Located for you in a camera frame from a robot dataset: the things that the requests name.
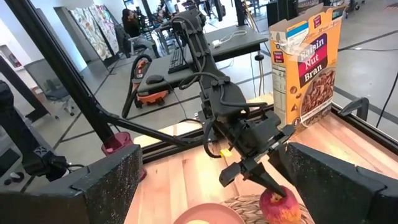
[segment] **yellow tag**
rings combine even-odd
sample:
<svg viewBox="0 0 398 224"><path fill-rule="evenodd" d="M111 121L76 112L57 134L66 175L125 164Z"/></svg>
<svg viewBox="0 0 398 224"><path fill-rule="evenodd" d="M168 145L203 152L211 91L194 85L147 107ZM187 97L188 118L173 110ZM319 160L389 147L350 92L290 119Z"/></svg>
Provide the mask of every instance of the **yellow tag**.
<svg viewBox="0 0 398 224"><path fill-rule="evenodd" d="M229 157L229 156L232 156L232 153L228 149L222 149L220 151L220 155L223 157Z"/></svg>

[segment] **computer keyboard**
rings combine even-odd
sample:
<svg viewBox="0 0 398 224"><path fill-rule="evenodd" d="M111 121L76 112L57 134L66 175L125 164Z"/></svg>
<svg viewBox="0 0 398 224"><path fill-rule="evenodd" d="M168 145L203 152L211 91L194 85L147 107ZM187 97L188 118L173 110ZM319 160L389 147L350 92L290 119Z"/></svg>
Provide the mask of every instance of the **computer keyboard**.
<svg viewBox="0 0 398 224"><path fill-rule="evenodd" d="M187 55L186 53L186 47L183 47L182 50L178 48L173 51L173 56L170 59L169 74L189 68L189 64L184 61L184 58Z"/></svg>

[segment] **cereal box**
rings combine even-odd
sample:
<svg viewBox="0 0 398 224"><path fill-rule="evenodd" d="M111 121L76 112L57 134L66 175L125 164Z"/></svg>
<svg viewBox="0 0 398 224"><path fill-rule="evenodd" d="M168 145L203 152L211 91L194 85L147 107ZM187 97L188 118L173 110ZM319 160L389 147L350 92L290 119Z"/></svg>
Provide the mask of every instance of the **cereal box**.
<svg viewBox="0 0 398 224"><path fill-rule="evenodd" d="M274 111L296 132L331 109L345 7L319 4L269 28Z"/></svg>

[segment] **wooden table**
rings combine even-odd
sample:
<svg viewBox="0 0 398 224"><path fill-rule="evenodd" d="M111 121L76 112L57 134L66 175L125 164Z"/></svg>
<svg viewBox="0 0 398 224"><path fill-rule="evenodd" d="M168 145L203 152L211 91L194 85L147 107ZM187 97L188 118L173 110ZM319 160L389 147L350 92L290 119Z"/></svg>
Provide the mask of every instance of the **wooden table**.
<svg viewBox="0 0 398 224"><path fill-rule="evenodd" d="M273 103L272 95L251 100ZM180 123L161 131L179 135L200 128L196 123ZM147 146L157 142L147 136L135 138L134 142ZM317 124L290 139L339 159L365 167L398 179L398 156L382 147L355 128L330 114ZM302 202L296 189L262 158L264 167L281 185L292 189ZM218 176L228 164L239 161L237 152L226 159L212 159L203 147L160 159L146 164L148 176L139 184L132 200L126 224L173 223L186 209L205 202L220 203L238 195L261 194L264 188L238 176L223 188Z"/></svg>

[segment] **red apple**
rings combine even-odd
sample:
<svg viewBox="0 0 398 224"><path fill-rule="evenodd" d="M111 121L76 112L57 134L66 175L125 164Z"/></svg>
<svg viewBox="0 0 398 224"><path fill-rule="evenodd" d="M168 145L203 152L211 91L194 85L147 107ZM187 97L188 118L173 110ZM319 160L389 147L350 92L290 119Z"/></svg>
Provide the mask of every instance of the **red apple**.
<svg viewBox="0 0 398 224"><path fill-rule="evenodd" d="M300 204L293 192L287 187L281 186L286 197L281 197L266 189L260 196L260 208L269 224L300 224Z"/></svg>

